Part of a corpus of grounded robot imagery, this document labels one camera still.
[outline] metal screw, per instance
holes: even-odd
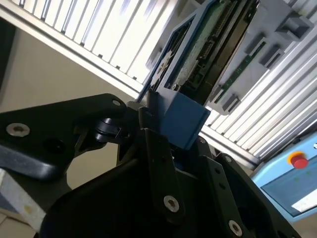
[[[118,102],[117,100],[113,100],[112,103],[115,104],[115,105],[118,106],[118,107],[121,106],[121,103]]]
[[[200,143],[206,144],[206,140],[201,138],[201,137],[199,138],[199,141],[200,141]]]
[[[235,221],[233,220],[230,220],[229,221],[229,227],[230,227],[230,230],[238,237],[241,237],[242,236],[242,229],[241,227],[239,226],[238,223],[236,223]]]
[[[173,196],[165,196],[164,197],[164,205],[171,212],[178,212],[179,204],[175,197]]]
[[[229,157],[229,156],[226,156],[226,161],[231,163],[232,162],[232,159]]]
[[[24,137],[30,134],[30,128],[22,123],[12,123],[6,127],[6,132],[12,136]]]

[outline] blue block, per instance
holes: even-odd
[[[196,140],[210,111],[176,91],[158,90],[160,132],[168,141],[188,150]]]

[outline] louvered panel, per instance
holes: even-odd
[[[0,10],[2,16],[11,12],[18,15],[23,28],[34,26],[33,35],[37,35],[39,29],[66,47],[67,51],[83,57],[91,64],[88,68],[92,71],[95,68],[105,71],[114,76],[119,84],[123,83],[122,88],[128,86],[140,92],[149,72],[146,62],[178,1],[3,0]],[[12,22],[16,20],[14,15],[6,15],[6,18]],[[82,49],[70,44],[68,39]]]
[[[316,1],[286,2],[311,22],[317,22]],[[211,143],[225,142],[227,153],[241,163],[252,158],[260,162],[312,126],[317,120],[316,41],[315,27],[302,42],[289,46],[283,60],[266,72],[231,115],[212,111],[206,122],[210,131],[203,129],[210,138],[217,135],[216,142],[211,139]]]

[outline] red emergency stop button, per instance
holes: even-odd
[[[288,157],[288,162],[298,170],[304,169],[308,165],[308,159],[306,159],[303,152],[292,153]]]

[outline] electronic component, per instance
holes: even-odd
[[[149,81],[205,105],[256,12],[256,0],[211,1],[175,28]]]
[[[256,82],[280,61],[286,48],[292,42],[302,41],[313,26],[283,1],[260,1],[239,48],[210,96],[208,106],[223,115],[233,112]]]

